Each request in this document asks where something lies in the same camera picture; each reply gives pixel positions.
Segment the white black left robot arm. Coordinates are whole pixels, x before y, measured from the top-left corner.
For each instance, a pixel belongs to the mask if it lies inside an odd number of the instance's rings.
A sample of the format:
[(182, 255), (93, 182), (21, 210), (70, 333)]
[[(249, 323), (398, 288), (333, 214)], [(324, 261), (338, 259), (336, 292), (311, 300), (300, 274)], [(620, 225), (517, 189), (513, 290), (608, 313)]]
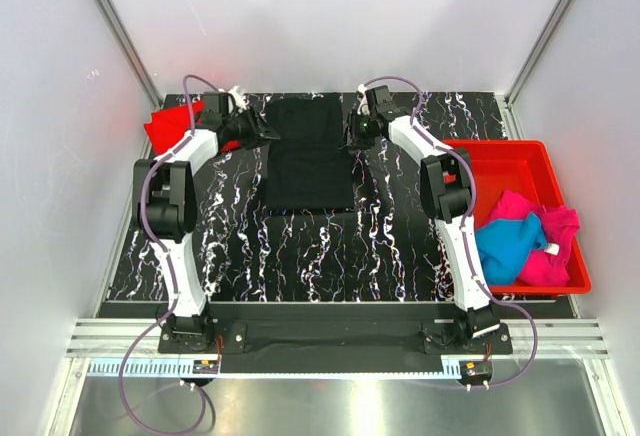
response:
[(196, 352), (214, 344), (216, 328), (193, 252), (194, 176), (230, 143), (253, 149), (279, 139), (238, 87), (205, 93), (200, 103), (199, 110), (187, 104), (186, 127), (164, 151), (136, 161), (132, 198), (136, 223), (150, 240), (167, 288), (168, 314), (159, 318), (163, 338)]

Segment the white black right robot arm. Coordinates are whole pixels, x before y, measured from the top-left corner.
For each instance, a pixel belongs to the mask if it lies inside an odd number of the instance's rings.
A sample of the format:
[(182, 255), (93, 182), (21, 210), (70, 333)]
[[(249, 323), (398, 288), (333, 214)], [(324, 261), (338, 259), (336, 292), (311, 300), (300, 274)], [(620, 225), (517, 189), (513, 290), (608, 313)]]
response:
[(358, 107), (347, 119), (344, 140), (364, 150), (384, 138), (403, 150), (419, 167), (419, 196), (434, 221), (449, 261), (454, 304), (452, 336), (466, 352), (486, 345), (500, 326), (481, 267), (474, 229), (477, 188), (469, 153), (433, 136), (415, 114), (397, 106), (386, 85), (360, 85)]

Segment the black t shirt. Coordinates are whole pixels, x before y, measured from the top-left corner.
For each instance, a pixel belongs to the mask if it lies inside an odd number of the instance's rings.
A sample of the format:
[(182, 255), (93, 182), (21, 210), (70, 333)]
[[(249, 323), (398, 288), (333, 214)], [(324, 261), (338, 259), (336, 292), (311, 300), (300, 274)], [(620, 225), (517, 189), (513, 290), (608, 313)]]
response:
[(269, 145), (265, 203), (272, 211), (347, 210), (352, 158), (343, 143), (340, 96), (283, 98), (265, 106), (280, 139)]

